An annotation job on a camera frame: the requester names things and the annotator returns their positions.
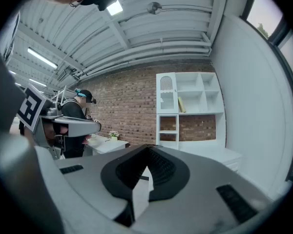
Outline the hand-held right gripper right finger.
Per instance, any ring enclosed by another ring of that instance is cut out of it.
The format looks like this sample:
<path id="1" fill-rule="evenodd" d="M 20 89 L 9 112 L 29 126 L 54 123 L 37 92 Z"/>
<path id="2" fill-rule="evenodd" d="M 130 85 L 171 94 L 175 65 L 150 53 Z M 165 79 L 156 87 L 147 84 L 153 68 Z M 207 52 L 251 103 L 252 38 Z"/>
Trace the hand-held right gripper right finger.
<path id="1" fill-rule="evenodd" d="M 271 200 L 237 172 L 210 158 L 161 147 L 189 168 L 173 198 L 149 203 L 131 226 L 142 234 L 248 234 L 271 211 Z"/>

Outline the round ceiling fixture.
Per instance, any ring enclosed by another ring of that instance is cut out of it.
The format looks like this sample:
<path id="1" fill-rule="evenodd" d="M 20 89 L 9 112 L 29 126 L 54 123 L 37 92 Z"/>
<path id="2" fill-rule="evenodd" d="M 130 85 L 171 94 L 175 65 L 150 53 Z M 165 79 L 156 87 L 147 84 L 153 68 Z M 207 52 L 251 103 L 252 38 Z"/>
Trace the round ceiling fixture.
<path id="1" fill-rule="evenodd" d="M 162 5 L 158 2 L 151 2 L 146 9 L 150 14 L 157 15 L 162 11 Z"/>

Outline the long ceiling tube light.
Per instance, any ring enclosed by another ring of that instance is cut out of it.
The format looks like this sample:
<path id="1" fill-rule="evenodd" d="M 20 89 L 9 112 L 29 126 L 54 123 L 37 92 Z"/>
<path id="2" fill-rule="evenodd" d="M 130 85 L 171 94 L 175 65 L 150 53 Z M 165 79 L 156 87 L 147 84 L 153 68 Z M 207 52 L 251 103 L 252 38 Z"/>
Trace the long ceiling tube light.
<path id="1" fill-rule="evenodd" d="M 36 57 L 37 59 L 41 60 L 45 64 L 49 65 L 53 69 L 57 69 L 58 68 L 58 65 L 56 63 L 54 63 L 54 62 L 50 61 L 49 59 L 47 59 L 46 57 L 42 56 L 40 53 L 38 53 L 37 51 L 35 51 L 31 47 L 28 47 L 27 48 L 27 52 L 29 54 L 31 54 L 32 56 Z"/>
<path id="2" fill-rule="evenodd" d="M 38 82 L 38 81 L 36 81 L 36 80 L 33 80 L 33 79 L 31 79 L 31 78 L 29 78 L 29 81 L 30 81 L 30 82 L 33 82 L 33 83 L 35 83 L 35 84 L 38 84 L 39 86 L 47 87 L 47 85 L 45 85 L 45 84 L 43 84 L 43 83 L 41 83 L 41 82 Z"/>

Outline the small white table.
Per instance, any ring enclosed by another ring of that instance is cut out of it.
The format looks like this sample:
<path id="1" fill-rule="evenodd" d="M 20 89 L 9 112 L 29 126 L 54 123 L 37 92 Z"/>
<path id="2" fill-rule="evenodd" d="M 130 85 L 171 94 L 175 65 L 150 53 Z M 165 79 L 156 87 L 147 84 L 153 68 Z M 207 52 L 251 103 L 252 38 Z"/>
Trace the small white table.
<path id="1" fill-rule="evenodd" d="M 112 140 L 110 138 L 92 134 L 88 140 L 83 156 L 95 156 L 116 150 L 121 150 L 129 146 L 127 141 Z"/>

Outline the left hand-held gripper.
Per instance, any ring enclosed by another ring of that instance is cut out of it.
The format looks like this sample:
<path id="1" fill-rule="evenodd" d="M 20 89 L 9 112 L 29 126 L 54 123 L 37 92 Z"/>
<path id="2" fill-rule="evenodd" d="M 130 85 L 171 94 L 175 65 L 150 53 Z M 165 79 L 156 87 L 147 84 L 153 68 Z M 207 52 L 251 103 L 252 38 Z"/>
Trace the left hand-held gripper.
<path id="1" fill-rule="evenodd" d="M 17 112 L 17 117 L 30 132 L 36 145 L 46 148 L 54 159 L 60 159 L 63 152 L 63 137 L 57 131 L 52 138 L 53 144 L 47 140 L 44 127 L 48 123 L 55 123 L 67 128 L 64 134 L 68 137 L 87 136 L 98 133 L 101 124 L 88 119 L 63 117 L 61 105 L 50 100 L 37 88 L 29 84 L 25 90 L 25 99 Z"/>

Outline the square ceiling light panel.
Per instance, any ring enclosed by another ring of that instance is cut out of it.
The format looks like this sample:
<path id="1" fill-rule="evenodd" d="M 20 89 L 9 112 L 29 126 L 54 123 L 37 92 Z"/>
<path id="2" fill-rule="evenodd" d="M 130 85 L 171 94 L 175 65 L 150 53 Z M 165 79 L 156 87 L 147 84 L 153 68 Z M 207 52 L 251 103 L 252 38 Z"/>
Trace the square ceiling light panel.
<path id="1" fill-rule="evenodd" d="M 111 4 L 107 7 L 107 10 L 111 16 L 114 16 L 123 11 L 123 8 L 119 0 L 112 0 Z"/>

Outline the black framed window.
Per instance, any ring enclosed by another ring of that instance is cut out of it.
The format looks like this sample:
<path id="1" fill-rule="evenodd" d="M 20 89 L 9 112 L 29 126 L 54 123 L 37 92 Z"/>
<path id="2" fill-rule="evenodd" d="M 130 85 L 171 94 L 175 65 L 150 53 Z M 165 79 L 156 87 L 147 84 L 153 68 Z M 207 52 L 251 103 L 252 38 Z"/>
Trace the black framed window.
<path id="1" fill-rule="evenodd" d="M 247 0 L 241 18 L 266 39 L 293 92 L 293 30 L 281 9 L 273 0 Z M 286 181 L 293 182 L 293 157 Z"/>

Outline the person's own clothing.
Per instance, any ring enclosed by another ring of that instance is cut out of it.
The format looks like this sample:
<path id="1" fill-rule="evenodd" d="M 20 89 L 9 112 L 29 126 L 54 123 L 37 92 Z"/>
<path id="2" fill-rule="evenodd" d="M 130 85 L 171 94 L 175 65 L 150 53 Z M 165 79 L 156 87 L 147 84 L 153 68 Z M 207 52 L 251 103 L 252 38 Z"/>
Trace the person's own clothing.
<path id="1" fill-rule="evenodd" d="M 64 234 L 35 149 L 10 133 L 24 98 L 0 56 L 0 234 Z"/>

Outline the white ceiling pipe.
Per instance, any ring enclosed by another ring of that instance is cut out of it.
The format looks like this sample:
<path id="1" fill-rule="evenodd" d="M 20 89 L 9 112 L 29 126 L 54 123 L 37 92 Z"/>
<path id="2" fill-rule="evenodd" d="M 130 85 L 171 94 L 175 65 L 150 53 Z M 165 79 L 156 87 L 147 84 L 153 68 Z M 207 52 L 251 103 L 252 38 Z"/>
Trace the white ceiling pipe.
<path id="1" fill-rule="evenodd" d="M 112 67 L 134 59 L 143 59 L 165 54 L 179 54 L 187 52 L 207 54 L 209 53 L 210 49 L 210 41 L 204 42 L 180 40 L 146 44 L 106 57 L 80 71 L 79 73 L 77 73 L 77 76 L 83 79 L 84 77 L 89 76 L 97 71 L 101 71 L 105 68 Z"/>

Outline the white shelf cabinet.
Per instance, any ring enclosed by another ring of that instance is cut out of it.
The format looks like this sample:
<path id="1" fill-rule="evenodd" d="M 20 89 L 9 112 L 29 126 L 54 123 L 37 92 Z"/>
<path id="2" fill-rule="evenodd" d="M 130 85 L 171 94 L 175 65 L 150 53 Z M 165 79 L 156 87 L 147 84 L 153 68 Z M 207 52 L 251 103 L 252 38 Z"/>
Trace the white shelf cabinet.
<path id="1" fill-rule="evenodd" d="M 211 72 L 175 73 L 177 97 L 186 108 L 177 114 L 156 113 L 156 144 L 185 153 L 214 159 L 233 171 L 238 171 L 241 154 L 231 151 L 226 145 L 226 116 L 223 97 L 217 75 Z M 183 141 L 181 121 L 187 117 L 212 116 L 215 118 L 215 138 L 212 140 Z"/>

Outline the white ribbed glass cabinet door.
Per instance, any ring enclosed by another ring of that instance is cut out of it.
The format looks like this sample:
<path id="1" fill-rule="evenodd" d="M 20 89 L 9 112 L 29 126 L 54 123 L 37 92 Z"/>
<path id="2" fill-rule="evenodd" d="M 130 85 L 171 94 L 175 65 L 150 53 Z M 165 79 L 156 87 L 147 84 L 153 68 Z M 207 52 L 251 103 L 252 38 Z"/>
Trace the white ribbed glass cabinet door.
<path id="1" fill-rule="evenodd" d="M 178 97 L 175 73 L 156 75 L 156 112 L 157 114 L 177 114 Z"/>

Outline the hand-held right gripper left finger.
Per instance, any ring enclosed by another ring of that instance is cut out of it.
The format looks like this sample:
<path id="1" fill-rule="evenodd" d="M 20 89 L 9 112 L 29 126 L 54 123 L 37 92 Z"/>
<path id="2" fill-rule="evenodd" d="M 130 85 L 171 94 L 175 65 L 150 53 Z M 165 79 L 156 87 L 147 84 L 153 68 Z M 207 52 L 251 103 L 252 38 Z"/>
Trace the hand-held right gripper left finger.
<path id="1" fill-rule="evenodd" d="M 125 209 L 127 201 L 112 196 L 101 181 L 101 170 L 108 162 L 134 149 L 54 160 L 45 148 L 35 148 L 44 183 L 60 213 L 64 234 L 148 234 L 114 220 Z"/>

